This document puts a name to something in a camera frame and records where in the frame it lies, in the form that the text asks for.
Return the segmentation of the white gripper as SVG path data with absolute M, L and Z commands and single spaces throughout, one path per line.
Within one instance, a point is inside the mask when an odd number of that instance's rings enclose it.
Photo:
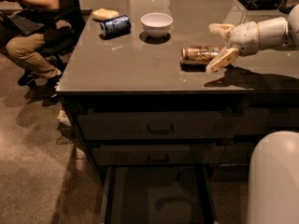
M 209 74 L 234 63 L 239 55 L 249 56 L 256 54 L 259 50 L 258 24 L 254 21 L 236 27 L 226 23 L 211 23 L 208 28 L 212 34 L 225 41 L 229 40 L 231 46 L 229 49 L 224 47 L 206 66 L 206 72 Z

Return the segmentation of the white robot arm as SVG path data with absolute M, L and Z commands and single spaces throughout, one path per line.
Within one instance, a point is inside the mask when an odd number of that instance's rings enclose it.
M 234 26 L 211 23 L 211 33 L 227 43 L 206 67 L 216 72 L 264 49 L 299 48 L 299 5 L 288 17 Z M 299 133 L 280 131 L 265 136 L 249 164 L 246 224 L 299 224 Z

